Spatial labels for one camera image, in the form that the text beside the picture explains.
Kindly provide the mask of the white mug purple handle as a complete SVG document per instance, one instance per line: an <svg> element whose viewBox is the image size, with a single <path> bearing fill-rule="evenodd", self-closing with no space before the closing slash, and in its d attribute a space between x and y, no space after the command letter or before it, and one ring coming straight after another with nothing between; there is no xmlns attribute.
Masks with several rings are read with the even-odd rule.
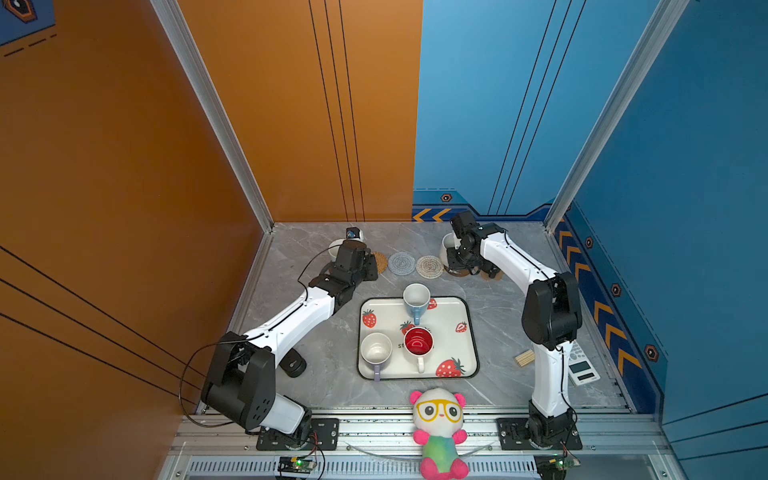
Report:
<svg viewBox="0 0 768 480"><path fill-rule="evenodd" d="M393 352L393 344L388 335L380 332L368 334L360 344L360 356L373 371L373 380L381 381L381 373Z"/></svg>

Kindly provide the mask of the multicolour woven coaster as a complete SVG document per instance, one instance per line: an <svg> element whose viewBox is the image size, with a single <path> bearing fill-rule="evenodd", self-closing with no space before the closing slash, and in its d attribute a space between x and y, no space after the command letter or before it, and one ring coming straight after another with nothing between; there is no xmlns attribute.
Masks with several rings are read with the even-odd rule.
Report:
<svg viewBox="0 0 768 480"><path fill-rule="evenodd" d="M437 279L444 272L444 265L439 257L425 255L416 261L416 272L425 279Z"/></svg>

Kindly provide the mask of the dark brown wooden coaster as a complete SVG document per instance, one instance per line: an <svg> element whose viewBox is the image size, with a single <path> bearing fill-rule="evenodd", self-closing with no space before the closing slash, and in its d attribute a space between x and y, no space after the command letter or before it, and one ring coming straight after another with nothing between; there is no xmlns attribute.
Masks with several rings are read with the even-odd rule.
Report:
<svg viewBox="0 0 768 480"><path fill-rule="evenodd" d="M458 277L458 278L463 278L463 277L471 275L471 273L468 270L466 270L466 269L463 269L463 270L451 270L447 266L444 266L444 271L448 275L451 275L453 277Z"/></svg>

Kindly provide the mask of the cork paw print coaster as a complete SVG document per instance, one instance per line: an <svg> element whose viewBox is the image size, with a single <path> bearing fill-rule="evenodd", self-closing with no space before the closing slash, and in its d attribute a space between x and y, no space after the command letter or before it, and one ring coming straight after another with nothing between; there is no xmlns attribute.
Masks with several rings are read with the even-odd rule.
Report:
<svg viewBox="0 0 768 480"><path fill-rule="evenodd" d="M503 278L503 273L500 270L494 270L491 273L481 271L480 275L486 281L500 281Z"/></svg>

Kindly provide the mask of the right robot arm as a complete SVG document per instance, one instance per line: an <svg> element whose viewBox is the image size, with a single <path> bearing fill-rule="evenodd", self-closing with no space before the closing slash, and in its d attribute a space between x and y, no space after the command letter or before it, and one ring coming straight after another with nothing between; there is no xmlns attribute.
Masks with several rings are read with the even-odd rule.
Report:
<svg viewBox="0 0 768 480"><path fill-rule="evenodd" d="M526 433L538 448L578 450L578 414L568 393L568 360L583 324L578 281L525 252L495 223L479 224L472 213L451 219L458 245L447 250L449 268L509 277L525 294L521 324L533 344L535 383Z"/></svg>

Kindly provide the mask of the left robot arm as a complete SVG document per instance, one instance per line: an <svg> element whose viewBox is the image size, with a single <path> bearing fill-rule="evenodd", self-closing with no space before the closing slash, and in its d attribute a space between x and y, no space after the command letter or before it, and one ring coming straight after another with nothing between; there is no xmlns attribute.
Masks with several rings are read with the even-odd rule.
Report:
<svg viewBox="0 0 768 480"><path fill-rule="evenodd" d="M266 428L297 443L306 441L311 410L277 392L277 367L300 340L348 303L361 283L377 278L376 258L368 246L345 240L336 260L292 304L257 328L221 337L201 401L247 431Z"/></svg>

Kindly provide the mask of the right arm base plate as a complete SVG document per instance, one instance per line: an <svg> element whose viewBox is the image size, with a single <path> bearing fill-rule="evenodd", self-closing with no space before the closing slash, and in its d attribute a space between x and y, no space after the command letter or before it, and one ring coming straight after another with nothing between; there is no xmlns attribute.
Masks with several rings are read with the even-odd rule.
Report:
<svg viewBox="0 0 768 480"><path fill-rule="evenodd" d="M498 439L503 450L567 450L583 449L579 432L566 422L564 428L552 429L547 422L533 418L499 418L496 420Z"/></svg>

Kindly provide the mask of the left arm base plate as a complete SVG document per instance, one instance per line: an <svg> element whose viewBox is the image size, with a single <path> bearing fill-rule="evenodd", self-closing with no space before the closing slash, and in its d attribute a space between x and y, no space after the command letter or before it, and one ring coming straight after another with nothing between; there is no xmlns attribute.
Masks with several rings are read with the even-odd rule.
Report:
<svg viewBox="0 0 768 480"><path fill-rule="evenodd" d="M257 438L258 451L310 451L318 446L323 451L335 451L338 446L340 419L334 417L313 418L306 440L267 430Z"/></svg>

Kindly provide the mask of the grey blue rope coaster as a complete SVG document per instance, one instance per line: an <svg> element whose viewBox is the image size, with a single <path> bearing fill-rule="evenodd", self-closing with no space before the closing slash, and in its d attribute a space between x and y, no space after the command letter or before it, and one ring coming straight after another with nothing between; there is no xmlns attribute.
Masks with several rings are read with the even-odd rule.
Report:
<svg viewBox="0 0 768 480"><path fill-rule="evenodd" d="M388 258L388 269L394 275L407 276L416 270L416 260L407 252L396 252Z"/></svg>

